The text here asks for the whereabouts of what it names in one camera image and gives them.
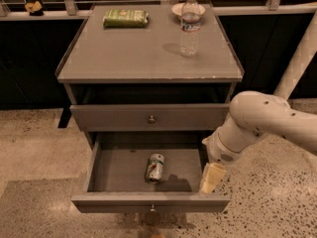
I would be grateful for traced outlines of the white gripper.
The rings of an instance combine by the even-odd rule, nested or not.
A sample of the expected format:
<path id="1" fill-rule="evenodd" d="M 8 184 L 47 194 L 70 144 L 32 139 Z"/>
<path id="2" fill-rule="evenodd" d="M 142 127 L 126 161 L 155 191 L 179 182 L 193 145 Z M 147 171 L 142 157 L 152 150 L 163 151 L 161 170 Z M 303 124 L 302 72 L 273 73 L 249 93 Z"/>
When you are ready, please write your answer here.
<path id="1" fill-rule="evenodd" d="M 199 186 L 201 194 L 210 194 L 226 174 L 224 165 L 231 165 L 241 157 L 241 153 L 229 150 L 221 141 L 221 129 L 217 128 L 210 136 L 202 140 L 206 147 L 208 160 Z"/>

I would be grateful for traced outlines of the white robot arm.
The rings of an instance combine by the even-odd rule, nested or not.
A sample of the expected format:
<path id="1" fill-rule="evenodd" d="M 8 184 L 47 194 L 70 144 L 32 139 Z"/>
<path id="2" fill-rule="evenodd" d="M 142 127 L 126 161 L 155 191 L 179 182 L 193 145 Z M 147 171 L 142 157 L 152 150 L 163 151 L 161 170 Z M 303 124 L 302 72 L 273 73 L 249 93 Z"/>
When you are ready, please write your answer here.
<path id="1" fill-rule="evenodd" d="M 236 161 L 244 149 L 264 138 L 277 135 L 317 155 L 317 115 L 292 109 L 287 99 L 317 52 L 317 13 L 293 55 L 275 92 L 264 94 L 243 91 L 229 105 L 224 124 L 202 140 L 208 160 L 199 192 L 211 193 L 226 173 L 226 167 Z"/>

